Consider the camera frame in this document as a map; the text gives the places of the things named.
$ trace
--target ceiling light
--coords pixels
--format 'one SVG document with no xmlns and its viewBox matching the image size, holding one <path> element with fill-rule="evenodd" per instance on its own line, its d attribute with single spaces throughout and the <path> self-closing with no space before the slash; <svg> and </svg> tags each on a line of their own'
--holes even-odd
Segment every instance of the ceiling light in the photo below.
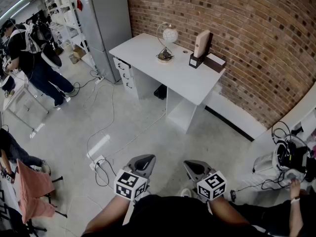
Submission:
<svg viewBox="0 0 316 237">
<path fill-rule="evenodd" d="M 5 18 L 6 15 L 11 12 L 12 10 L 14 10 L 16 7 L 18 7 L 24 0 L 19 0 L 14 6 L 12 6 L 4 15 L 1 16 L 0 20 Z"/>
<path fill-rule="evenodd" d="M 21 10 L 23 10 L 26 6 L 28 6 L 30 2 L 28 2 L 26 5 L 24 5 L 21 9 L 19 9 L 17 12 L 15 12 L 10 18 L 13 18 L 16 14 L 18 14 Z"/>
</svg>

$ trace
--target white baseboard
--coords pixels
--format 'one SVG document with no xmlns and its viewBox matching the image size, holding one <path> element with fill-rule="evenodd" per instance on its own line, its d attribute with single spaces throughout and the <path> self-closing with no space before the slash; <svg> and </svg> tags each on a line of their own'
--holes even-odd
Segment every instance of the white baseboard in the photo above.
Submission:
<svg viewBox="0 0 316 237">
<path fill-rule="evenodd" d="M 215 90 L 209 93 L 204 100 L 204 103 L 253 139 L 256 139 L 262 133 L 267 131 L 267 129 L 252 115 L 235 105 L 226 97 L 220 95 Z"/>
</svg>

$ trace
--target lamp base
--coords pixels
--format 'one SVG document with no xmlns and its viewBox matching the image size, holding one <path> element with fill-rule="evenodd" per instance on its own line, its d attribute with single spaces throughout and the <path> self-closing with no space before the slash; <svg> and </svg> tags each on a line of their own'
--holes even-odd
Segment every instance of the lamp base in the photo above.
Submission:
<svg viewBox="0 0 316 237">
<path fill-rule="evenodd" d="M 165 47 L 156 57 L 160 62 L 167 63 L 170 62 L 174 56 L 170 54 Z"/>
</svg>

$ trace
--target jeans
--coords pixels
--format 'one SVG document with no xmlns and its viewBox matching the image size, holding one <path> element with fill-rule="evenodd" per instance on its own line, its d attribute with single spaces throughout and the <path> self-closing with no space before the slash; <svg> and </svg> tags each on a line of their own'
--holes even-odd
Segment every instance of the jeans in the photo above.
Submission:
<svg viewBox="0 0 316 237">
<path fill-rule="evenodd" d="M 266 229 L 271 235 L 289 236 L 291 210 L 291 202 L 289 200 L 272 207 L 230 204 L 248 220 L 250 224 Z"/>
<path fill-rule="evenodd" d="M 27 167 L 31 167 L 33 165 L 41 167 L 42 160 L 37 157 L 30 156 L 23 148 L 20 147 L 13 136 L 11 134 L 9 135 L 11 137 L 10 153 L 12 156 L 8 156 L 8 160 L 12 163 L 16 163 L 16 160 L 19 159 Z"/>
<path fill-rule="evenodd" d="M 35 88 L 53 98 L 55 105 L 62 104 L 64 97 L 53 85 L 67 93 L 74 89 L 67 79 L 54 71 L 42 58 L 36 61 L 33 70 L 27 74 L 27 77 Z"/>
</svg>

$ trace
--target hand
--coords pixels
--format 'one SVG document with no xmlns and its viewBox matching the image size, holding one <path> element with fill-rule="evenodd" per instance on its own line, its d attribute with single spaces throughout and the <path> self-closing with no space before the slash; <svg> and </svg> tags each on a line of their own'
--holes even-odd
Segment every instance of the hand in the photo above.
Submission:
<svg viewBox="0 0 316 237">
<path fill-rule="evenodd" d="M 11 183 L 14 184 L 14 180 L 15 180 L 15 173 L 12 172 L 11 174 L 7 174 L 9 177 L 11 177 Z"/>
<path fill-rule="evenodd" d="M 3 63 L 3 65 L 2 65 L 2 69 L 3 69 L 3 71 L 5 71 L 6 70 L 6 66 L 8 65 L 8 63 L 7 62 L 4 62 Z"/>
<path fill-rule="evenodd" d="M 290 186 L 290 197 L 291 200 L 298 197 L 300 195 L 301 190 L 301 183 L 299 180 L 294 179 L 292 180 L 291 186 Z"/>
<path fill-rule="evenodd" d="M 5 178 L 6 175 L 7 175 L 7 172 L 6 172 L 5 169 L 2 169 L 1 172 L 0 172 L 0 174 L 1 174 L 1 177 L 2 177 L 2 178 Z"/>
</svg>

